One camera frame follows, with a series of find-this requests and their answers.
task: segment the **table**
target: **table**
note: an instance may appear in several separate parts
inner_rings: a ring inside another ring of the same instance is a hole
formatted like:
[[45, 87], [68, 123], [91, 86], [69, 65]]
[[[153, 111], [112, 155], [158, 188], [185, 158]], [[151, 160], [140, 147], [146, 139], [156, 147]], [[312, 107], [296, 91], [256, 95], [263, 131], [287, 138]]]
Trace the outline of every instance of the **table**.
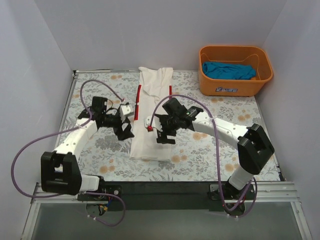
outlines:
[[[63, 129], [72, 128], [77, 116], [84, 109], [80, 101], [80, 87], [86, 80], [96, 79], [110, 85], [122, 98], [135, 104], [139, 84], [138, 71], [84, 72], [75, 80], [70, 92]], [[197, 99], [205, 104], [214, 117], [235, 124], [251, 126], [264, 123], [254, 97], [212, 97], [204, 96], [199, 90], [198, 72], [175, 71], [172, 76], [172, 92]], [[90, 82], [84, 88], [84, 100], [90, 105], [93, 96], [102, 96], [113, 101], [118, 108], [120, 101], [105, 86]], [[179, 101], [187, 108], [195, 105], [191, 100]], [[62, 143], [66, 134], [58, 138]], [[176, 144], [172, 146], [170, 162], [151, 160], [130, 160], [131, 139], [118, 141], [112, 129], [101, 128], [84, 147], [78, 164], [83, 174], [100, 175], [106, 181], [216, 181], [216, 141], [204, 133], [179, 130]], [[221, 179], [228, 180], [239, 165], [238, 152], [220, 141]], [[258, 181], [279, 181], [277, 161], [272, 157]]]

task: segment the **cable clip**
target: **cable clip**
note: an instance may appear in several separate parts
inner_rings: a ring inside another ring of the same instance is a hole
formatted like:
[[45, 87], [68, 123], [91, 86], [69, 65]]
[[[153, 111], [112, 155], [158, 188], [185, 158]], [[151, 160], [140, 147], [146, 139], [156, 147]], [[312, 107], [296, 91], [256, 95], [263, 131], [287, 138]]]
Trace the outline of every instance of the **cable clip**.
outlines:
[[85, 126], [82, 126], [81, 124], [79, 123], [76, 123], [75, 126], [78, 128], [78, 129], [84, 129]]

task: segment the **label on basket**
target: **label on basket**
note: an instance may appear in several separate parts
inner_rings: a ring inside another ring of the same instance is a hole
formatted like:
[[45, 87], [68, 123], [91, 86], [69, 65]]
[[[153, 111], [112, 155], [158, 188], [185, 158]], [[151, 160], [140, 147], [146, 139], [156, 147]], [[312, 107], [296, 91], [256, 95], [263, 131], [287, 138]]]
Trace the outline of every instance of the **label on basket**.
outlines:
[[238, 91], [237, 88], [223, 88], [222, 86], [219, 86], [215, 90], [216, 92], [229, 92], [229, 93], [236, 93]]

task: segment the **white garment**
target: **white garment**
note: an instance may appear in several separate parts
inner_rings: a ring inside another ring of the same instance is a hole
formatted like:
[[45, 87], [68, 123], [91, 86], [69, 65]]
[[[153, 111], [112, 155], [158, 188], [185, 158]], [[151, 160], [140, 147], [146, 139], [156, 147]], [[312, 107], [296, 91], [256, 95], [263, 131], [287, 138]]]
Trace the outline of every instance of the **white garment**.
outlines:
[[[145, 128], [145, 118], [151, 116], [157, 103], [170, 94], [172, 74], [171, 67], [151, 70], [139, 67], [141, 85], [138, 100], [137, 120], [133, 123], [134, 138], [131, 143], [130, 159], [169, 161], [171, 158], [170, 144], [157, 143], [157, 130], [148, 132]], [[167, 114], [160, 106], [157, 114]]]

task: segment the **blue towel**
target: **blue towel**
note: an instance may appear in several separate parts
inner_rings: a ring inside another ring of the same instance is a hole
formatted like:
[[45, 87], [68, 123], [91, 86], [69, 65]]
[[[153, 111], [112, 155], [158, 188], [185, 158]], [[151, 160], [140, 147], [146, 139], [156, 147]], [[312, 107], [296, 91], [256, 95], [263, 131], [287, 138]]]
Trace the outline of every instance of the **blue towel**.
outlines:
[[250, 65], [206, 61], [202, 65], [202, 70], [211, 79], [250, 80], [256, 76], [256, 70]]

